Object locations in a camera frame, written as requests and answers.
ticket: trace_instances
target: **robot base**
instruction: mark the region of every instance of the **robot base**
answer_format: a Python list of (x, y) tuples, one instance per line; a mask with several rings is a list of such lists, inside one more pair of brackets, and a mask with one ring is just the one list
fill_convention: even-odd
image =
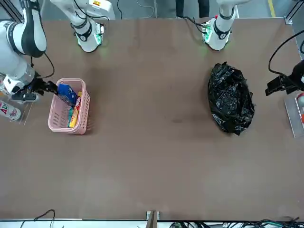
[(83, 41), (81, 37), (77, 37), (79, 46), (85, 51), (85, 52), (93, 52), (95, 51), (99, 45), (102, 45), (105, 27), (102, 24), (99, 24), (93, 20), (90, 20), (90, 23), (92, 24), (92, 32), (90, 36), (87, 38), (87, 41)]
[(203, 41), (211, 49), (215, 51), (220, 51), (228, 43), (231, 32), (224, 39), (219, 39), (219, 36), (214, 31), (214, 27), (213, 27), (214, 23), (215, 23), (215, 18), (212, 18), (210, 21), (207, 21), (203, 24), (202, 26), (202, 31), (204, 32)]

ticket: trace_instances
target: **bottle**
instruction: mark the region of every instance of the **bottle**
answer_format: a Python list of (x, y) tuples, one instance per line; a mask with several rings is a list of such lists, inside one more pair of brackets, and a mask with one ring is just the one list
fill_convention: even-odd
[(0, 100), (0, 115), (9, 118), (11, 121), (16, 121), (20, 118), (21, 111)]

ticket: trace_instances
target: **yellow floor stripe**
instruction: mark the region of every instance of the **yellow floor stripe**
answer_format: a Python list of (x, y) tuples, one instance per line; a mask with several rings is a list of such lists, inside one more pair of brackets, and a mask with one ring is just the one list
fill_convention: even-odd
[(275, 12), (275, 9), (274, 9), (274, 5), (272, 4), (272, 0), (268, 0), (268, 5), (269, 5), (271, 16), (273, 18), (275, 18), (276, 17), (276, 12)]

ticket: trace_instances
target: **yellow package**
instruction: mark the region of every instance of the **yellow package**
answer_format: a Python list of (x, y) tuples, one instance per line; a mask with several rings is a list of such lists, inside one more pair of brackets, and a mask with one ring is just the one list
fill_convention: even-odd
[(80, 110), (80, 102), (81, 102), (81, 92), (78, 92), (78, 98), (77, 98), (77, 101), (76, 101), (76, 105), (74, 107), (71, 122), (69, 124), (70, 128), (75, 127), (76, 124), (77, 124), (78, 114), (79, 114), (79, 110)]

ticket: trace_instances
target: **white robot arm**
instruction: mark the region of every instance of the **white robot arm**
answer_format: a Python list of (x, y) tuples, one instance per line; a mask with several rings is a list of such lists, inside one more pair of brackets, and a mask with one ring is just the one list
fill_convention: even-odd
[[(0, 21), (0, 73), (6, 75), (3, 80), (3, 92), (19, 102), (36, 101), (45, 86), (35, 70), (21, 57), (42, 56), (47, 48), (43, 31), (38, 0), (20, 0), (23, 23), (11, 20)], [(31, 85), (30, 93), (26, 92)]]
[(226, 45), (236, 17), (235, 6), (251, 0), (217, 0), (219, 15), (203, 24), (203, 40), (213, 50), (220, 51)]
[(50, 0), (71, 21), (78, 44), (85, 52), (102, 44), (104, 27), (92, 18), (115, 19), (112, 4), (106, 0)]

